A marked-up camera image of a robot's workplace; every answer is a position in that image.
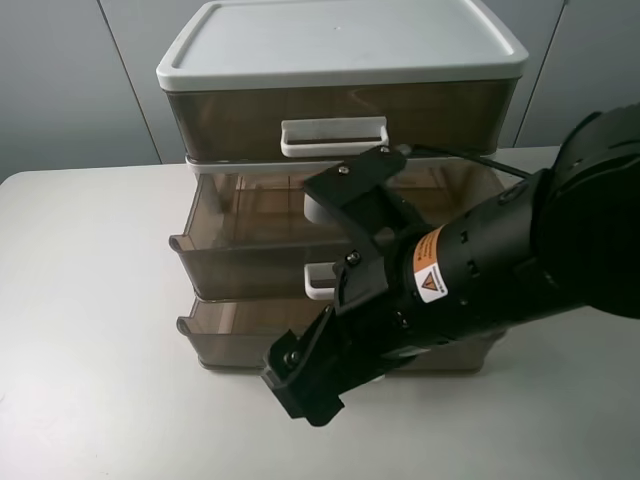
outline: black cable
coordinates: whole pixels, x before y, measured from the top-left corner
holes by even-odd
[[[493,168],[495,170],[500,170],[501,172],[505,172],[520,178],[529,178],[531,176],[529,172],[525,172],[524,170],[520,170],[519,168],[510,167],[509,165],[495,162],[489,158],[481,157],[480,155],[475,155],[473,153],[468,153],[468,152],[462,152],[462,151],[454,150],[451,148],[426,147],[424,145],[413,145],[413,147],[411,148],[411,153],[409,154],[409,157],[424,157],[424,156],[429,156],[434,154],[450,155],[452,157],[464,158],[465,160],[469,160],[470,162],[479,163],[480,165],[484,165],[485,167]]]

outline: gray wall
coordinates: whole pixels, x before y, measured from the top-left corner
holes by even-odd
[[[559,145],[589,113],[640,102],[640,1],[571,0],[518,147]]]
[[[518,81],[500,134],[500,146],[513,147],[564,2],[484,0],[484,3],[529,51],[525,73]]]
[[[3,1],[0,64],[0,182],[159,163],[95,0]]]
[[[184,144],[156,67],[206,0],[100,0],[163,163],[184,162]]]

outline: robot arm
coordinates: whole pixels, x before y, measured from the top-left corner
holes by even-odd
[[[355,250],[333,305],[266,354],[292,418],[327,424],[340,394],[434,345],[582,305],[640,318],[640,106],[588,117],[550,170],[438,228],[385,188],[405,164],[382,147],[304,184]]]

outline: white lid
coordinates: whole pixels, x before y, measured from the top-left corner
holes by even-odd
[[[156,73],[168,91],[517,78],[528,54],[478,0],[211,2]]]

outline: screw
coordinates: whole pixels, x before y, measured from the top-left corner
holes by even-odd
[[[300,352],[293,351],[285,354],[284,363],[286,363],[289,367],[294,368],[300,362]]]
[[[357,265],[358,263],[360,263],[360,254],[354,250],[353,252],[351,252],[349,255],[347,255],[347,263],[349,265]]]
[[[396,320],[398,321],[398,323],[402,328],[409,328],[409,322],[407,322],[407,319],[404,318],[404,316],[402,315],[402,312],[395,312],[395,316],[396,316]]]

